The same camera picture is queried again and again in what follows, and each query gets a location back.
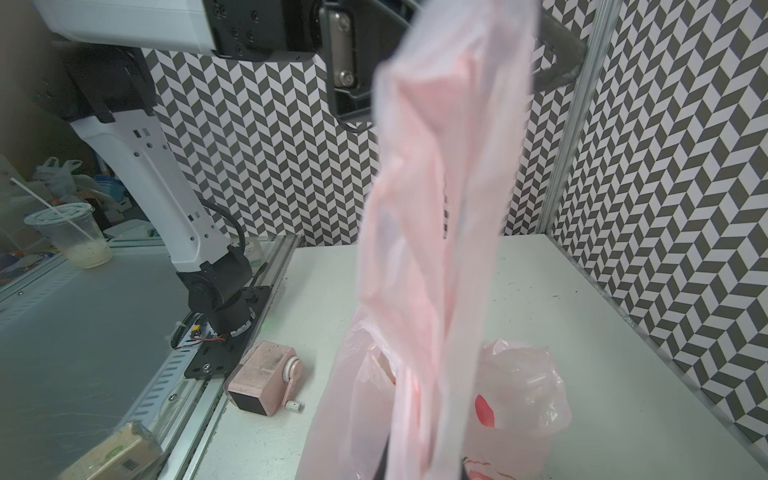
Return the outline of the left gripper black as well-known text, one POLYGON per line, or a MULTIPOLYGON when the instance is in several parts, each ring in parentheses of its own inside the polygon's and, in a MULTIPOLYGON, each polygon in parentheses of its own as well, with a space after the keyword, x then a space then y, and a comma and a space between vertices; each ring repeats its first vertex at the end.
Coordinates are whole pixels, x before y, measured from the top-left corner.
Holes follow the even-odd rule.
POLYGON ((418 1, 323 1, 318 10, 331 114, 342 123, 371 120, 374 73, 390 58, 420 10, 418 1))

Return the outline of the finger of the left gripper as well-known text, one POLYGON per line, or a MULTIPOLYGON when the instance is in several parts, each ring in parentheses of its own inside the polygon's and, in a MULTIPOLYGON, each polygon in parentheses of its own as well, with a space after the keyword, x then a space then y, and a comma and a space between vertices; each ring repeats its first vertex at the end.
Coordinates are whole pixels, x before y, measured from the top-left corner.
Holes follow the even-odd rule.
POLYGON ((545 10, 539 17, 538 40, 552 50, 554 62, 533 75, 533 91, 549 92, 575 82, 586 60, 587 43, 545 10))

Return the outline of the pink plastic bag fruit print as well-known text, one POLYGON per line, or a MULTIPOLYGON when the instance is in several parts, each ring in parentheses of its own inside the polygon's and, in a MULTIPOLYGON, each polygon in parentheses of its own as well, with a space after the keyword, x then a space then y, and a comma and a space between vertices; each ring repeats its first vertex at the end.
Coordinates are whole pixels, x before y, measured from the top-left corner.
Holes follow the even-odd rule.
POLYGON ((569 425, 550 351, 483 337, 539 11, 429 1, 378 67, 358 307, 298 478, 531 479, 569 425))

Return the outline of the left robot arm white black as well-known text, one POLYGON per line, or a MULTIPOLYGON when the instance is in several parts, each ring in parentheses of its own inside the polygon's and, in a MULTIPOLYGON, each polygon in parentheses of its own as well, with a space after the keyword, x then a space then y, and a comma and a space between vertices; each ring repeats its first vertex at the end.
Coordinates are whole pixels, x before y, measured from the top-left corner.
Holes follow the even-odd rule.
POLYGON ((243 241, 215 226, 154 115, 155 84, 143 50, 329 67, 332 115, 358 132, 371 113, 375 67, 390 57, 418 1, 39 1, 53 34, 54 87, 45 109, 68 122, 126 185, 158 230, 188 292, 213 330, 198 338, 189 379, 228 376, 255 335, 269 289, 259 287, 243 241))

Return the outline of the white plastic bag background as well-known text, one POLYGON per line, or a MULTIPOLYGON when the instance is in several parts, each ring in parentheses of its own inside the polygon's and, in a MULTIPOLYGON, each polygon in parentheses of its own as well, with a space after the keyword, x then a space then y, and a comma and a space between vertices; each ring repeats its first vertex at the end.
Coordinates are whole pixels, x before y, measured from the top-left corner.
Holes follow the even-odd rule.
POLYGON ((116 201, 94 178, 75 173, 81 166, 81 160, 72 159, 61 163, 57 157, 49 157, 36 167, 32 180, 42 182, 61 203, 95 200, 100 205, 114 206, 116 201))

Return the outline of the plastic cup with straw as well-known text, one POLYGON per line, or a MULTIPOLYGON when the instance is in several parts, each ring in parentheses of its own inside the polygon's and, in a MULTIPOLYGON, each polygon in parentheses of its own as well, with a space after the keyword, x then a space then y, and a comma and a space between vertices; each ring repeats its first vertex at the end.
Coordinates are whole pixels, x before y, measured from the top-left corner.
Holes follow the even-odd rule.
POLYGON ((92 269, 108 263, 113 254, 88 202, 52 205, 14 178, 11 182, 44 205, 24 223, 41 233, 75 267, 92 269))

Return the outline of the aluminium rail base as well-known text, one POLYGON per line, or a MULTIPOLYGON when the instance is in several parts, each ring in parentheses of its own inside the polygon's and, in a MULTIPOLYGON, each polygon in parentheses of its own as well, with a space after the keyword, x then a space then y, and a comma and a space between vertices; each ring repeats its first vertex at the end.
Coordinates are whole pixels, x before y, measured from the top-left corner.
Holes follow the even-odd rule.
POLYGON ((1 475, 53 479, 129 422, 170 451, 218 397, 206 365, 170 339, 187 291, 160 239, 114 240, 83 270, 56 255, 1 290, 1 475))

